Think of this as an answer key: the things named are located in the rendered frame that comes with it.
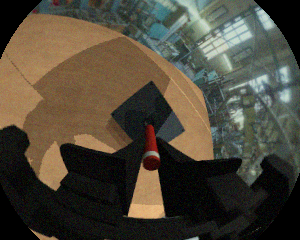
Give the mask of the red peg with white band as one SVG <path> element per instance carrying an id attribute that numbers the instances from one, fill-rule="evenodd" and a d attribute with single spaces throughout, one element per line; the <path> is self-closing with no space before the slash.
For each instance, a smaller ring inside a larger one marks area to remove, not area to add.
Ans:
<path id="1" fill-rule="evenodd" d="M 155 143 L 153 125 L 147 125 L 145 136 L 146 144 L 145 152 L 143 152 L 143 168 L 155 171 L 155 169 L 161 167 L 161 160 L 159 160 L 157 143 Z"/>

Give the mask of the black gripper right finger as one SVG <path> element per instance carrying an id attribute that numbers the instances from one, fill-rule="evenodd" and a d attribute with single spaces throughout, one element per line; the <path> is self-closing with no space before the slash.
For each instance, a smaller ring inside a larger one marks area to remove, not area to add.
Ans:
<path id="1" fill-rule="evenodd" d="M 155 143 L 161 160 L 158 179 L 165 205 L 165 219 L 178 216 L 178 209 L 193 195 L 203 179 L 238 172 L 243 161 L 241 157 L 195 161 L 161 137 L 155 137 Z"/>

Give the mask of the grey sloped panel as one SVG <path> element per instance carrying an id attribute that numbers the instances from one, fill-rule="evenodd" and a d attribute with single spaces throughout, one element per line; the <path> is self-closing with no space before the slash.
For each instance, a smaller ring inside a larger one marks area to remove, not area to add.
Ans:
<path id="1" fill-rule="evenodd" d="M 167 143 L 186 131 L 153 81 L 123 101 L 110 116 L 133 141 L 145 136 L 147 125 L 153 125 L 154 137 Z"/>

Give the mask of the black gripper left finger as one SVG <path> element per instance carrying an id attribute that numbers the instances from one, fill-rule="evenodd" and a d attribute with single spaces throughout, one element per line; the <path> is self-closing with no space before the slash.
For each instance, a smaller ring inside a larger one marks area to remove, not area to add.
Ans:
<path id="1" fill-rule="evenodd" d="M 146 136 L 141 136 L 114 153 L 99 152 L 71 143 L 62 144 L 59 149 L 67 172 L 117 185 L 123 216 L 129 216 L 145 144 Z"/>

